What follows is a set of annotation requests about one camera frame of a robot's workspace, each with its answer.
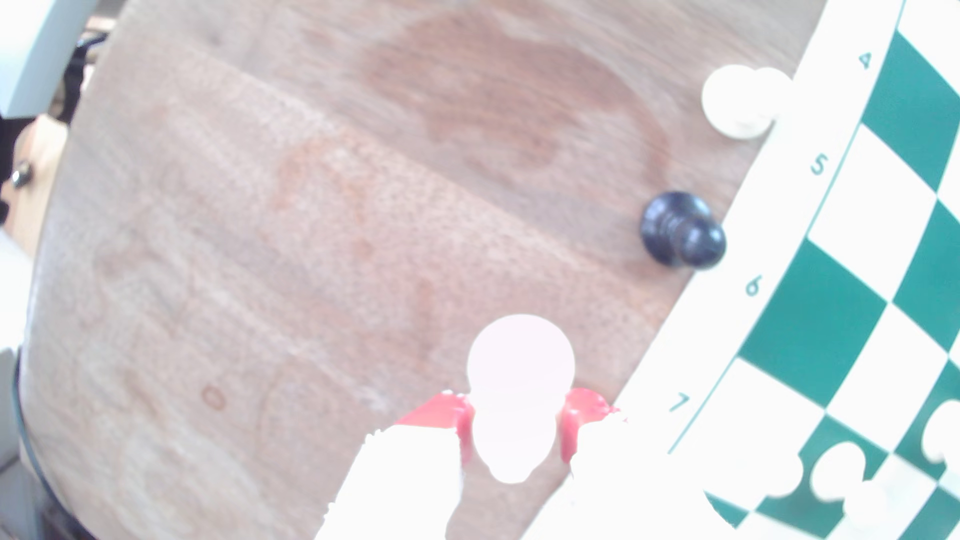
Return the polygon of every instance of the white square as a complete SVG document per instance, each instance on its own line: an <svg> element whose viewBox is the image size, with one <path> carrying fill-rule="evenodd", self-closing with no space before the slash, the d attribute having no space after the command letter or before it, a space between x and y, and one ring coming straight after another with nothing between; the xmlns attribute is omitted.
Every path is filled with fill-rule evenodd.
<svg viewBox="0 0 960 540"><path fill-rule="evenodd" d="M917 173L861 125L809 238L890 301L936 200Z"/></svg>
<svg viewBox="0 0 960 540"><path fill-rule="evenodd" d="M960 2L957 2L957 7L960 8ZM960 219L960 136L953 140L953 150L950 151L947 168L944 169L944 177L940 180L937 196L940 197L940 202L950 210L953 217Z"/></svg>
<svg viewBox="0 0 960 540"><path fill-rule="evenodd" d="M736 540L813 540L817 538L763 514L750 513L736 528Z"/></svg>
<svg viewBox="0 0 960 540"><path fill-rule="evenodd" d="M960 92L960 2L906 0L900 33L957 92Z"/></svg>
<svg viewBox="0 0 960 540"><path fill-rule="evenodd" d="M940 476L940 486L953 497L960 499L960 472L946 469Z"/></svg>
<svg viewBox="0 0 960 540"><path fill-rule="evenodd" d="M890 454L874 475L887 495L884 519L872 528L858 528L847 518L840 520L828 540L897 540L910 527L937 487L936 482L896 454Z"/></svg>
<svg viewBox="0 0 960 540"><path fill-rule="evenodd" d="M753 510L766 493L752 455L798 454L823 416L799 392L737 358L673 454L705 491Z"/></svg>
<svg viewBox="0 0 960 540"><path fill-rule="evenodd" d="M946 363L947 352L888 304L827 412L892 452Z"/></svg>

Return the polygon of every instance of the gray object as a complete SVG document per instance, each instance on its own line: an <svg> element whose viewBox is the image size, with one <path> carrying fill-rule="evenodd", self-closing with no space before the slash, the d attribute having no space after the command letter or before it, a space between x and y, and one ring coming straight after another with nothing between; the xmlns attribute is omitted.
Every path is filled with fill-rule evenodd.
<svg viewBox="0 0 960 540"><path fill-rule="evenodd" d="M0 467L15 458L20 449L11 393L14 365L16 356L13 350L0 350Z"/></svg>
<svg viewBox="0 0 960 540"><path fill-rule="evenodd" d="M0 116L46 112L97 0L0 0Z"/></svg>

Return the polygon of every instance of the water stain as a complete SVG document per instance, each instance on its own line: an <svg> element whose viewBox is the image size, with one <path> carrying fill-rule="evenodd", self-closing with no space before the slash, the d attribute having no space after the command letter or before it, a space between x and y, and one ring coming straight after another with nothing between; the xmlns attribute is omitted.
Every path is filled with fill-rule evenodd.
<svg viewBox="0 0 960 540"><path fill-rule="evenodd" d="M146 386L143 384L141 376L133 369L123 369L120 376L126 394L131 398L131 405L146 413L147 417L155 424L161 424L163 417L154 405L150 393L145 389Z"/></svg>
<svg viewBox="0 0 960 540"><path fill-rule="evenodd" d="M139 223L130 224L97 250L93 269L98 278L116 281L146 264L162 261L142 231Z"/></svg>
<svg viewBox="0 0 960 540"><path fill-rule="evenodd" d="M373 253L376 249L373 247L373 244L366 238L359 238L353 241L353 256L357 260L367 261L373 257Z"/></svg>
<svg viewBox="0 0 960 540"><path fill-rule="evenodd" d="M390 5L408 11L420 11L435 8L437 3L432 0L390 0Z"/></svg>
<svg viewBox="0 0 960 540"><path fill-rule="evenodd" d="M169 116L170 107L168 107L165 103L158 103L147 110L144 116L144 121L154 127L159 127L166 122L167 117Z"/></svg>
<svg viewBox="0 0 960 540"><path fill-rule="evenodd" d="M316 177L319 156L329 149L329 141L313 138L295 146L283 156L276 171L276 190L270 201L272 209L285 210L294 204L306 183Z"/></svg>
<svg viewBox="0 0 960 540"><path fill-rule="evenodd" d="M334 185L348 203L356 225L364 225L367 221L367 179L346 174L329 161L330 155L344 145L348 145L348 141L321 135L290 149L276 171L271 208L289 209L299 197L310 195L307 193L310 183L328 183Z"/></svg>
<svg viewBox="0 0 960 540"><path fill-rule="evenodd" d="M564 131L581 127L591 112L629 117L648 149L648 178L661 177L669 162L655 115L610 68L567 44L509 36L482 8L426 19L375 47L362 80L414 111L432 140L478 133L508 148L521 167L549 165Z"/></svg>
<svg viewBox="0 0 960 540"><path fill-rule="evenodd" d="M204 391L201 392L201 398L204 399L206 406L213 410L224 410L224 407L227 406L227 397L220 391L220 388L212 384L204 387Z"/></svg>
<svg viewBox="0 0 960 540"><path fill-rule="evenodd" d="M309 450L304 441L312 437L339 436L344 424L362 417L351 395L356 384L337 381L312 361L289 357L266 381L258 407L253 451L263 458ZM296 470L300 464L283 465Z"/></svg>
<svg viewBox="0 0 960 540"><path fill-rule="evenodd" d="M497 9L518 17L543 21L554 14L549 7L537 0L488 0Z"/></svg>

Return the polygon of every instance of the white chess piece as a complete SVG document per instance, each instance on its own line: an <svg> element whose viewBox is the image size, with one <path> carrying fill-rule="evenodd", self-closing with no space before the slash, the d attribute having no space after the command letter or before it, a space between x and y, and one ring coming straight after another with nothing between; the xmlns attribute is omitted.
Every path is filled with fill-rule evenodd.
<svg viewBox="0 0 960 540"><path fill-rule="evenodd" d="M712 447L707 454L687 462L694 478L707 488L736 482L741 497L786 497L804 479L804 463L796 453L765 442Z"/></svg>
<svg viewBox="0 0 960 540"><path fill-rule="evenodd" d="M573 375L573 347L546 319L509 315L477 335L467 360L473 444L494 478L522 482L547 457Z"/></svg>
<svg viewBox="0 0 960 540"><path fill-rule="evenodd" d="M810 472L810 490L824 503L834 503L847 497L863 481L867 457L852 442L830 447L813 465Z"/></svg>
<svg viewBox="0 0 960 540"><path fill-rule="evenodd" d="M946 400L933 411L921 448L930 463L945 462L950 470L960 471L960 401Z"/></svg>
<svg viewBox="0 0 960 540"><path fill-rule="evenodd" d="M734 538L689 463L667 454L621 413L580 428L570 470L572 527L544 538Z"/></svg>
<svg viewBox="0 0 960 540"><path fill-rule="evenodd" d="M777 69L725 65L707 77L701 102L707 121L723 135L762 135L787 107L793 81Z"/></svg>
<svg viewBox="0 0 960 540"><path fill-rule="evenodd" d="M874 526L886 514L887 497L879 484L864 480L867 456L852 442L833 445L810 472L810 490L824 503L843 501L847 517L858 527Z"/></svg>

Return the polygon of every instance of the chessboard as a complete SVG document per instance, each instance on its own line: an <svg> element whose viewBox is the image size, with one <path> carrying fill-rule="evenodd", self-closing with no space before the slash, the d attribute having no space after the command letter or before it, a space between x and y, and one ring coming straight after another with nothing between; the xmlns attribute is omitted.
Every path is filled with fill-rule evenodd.
<svg viewBox="0 0 960 540"><path fill-rule="evenodd" d="M828 2L724 220L725 258L616 401L737 538L960 539L960 474L923 448L960 400L958 28L955 0ZM841 443L885 501L868 525L811 485ZM762 489L758 449L799 457L789 493ZM569 491L525 538L562 527Z"/></svg>

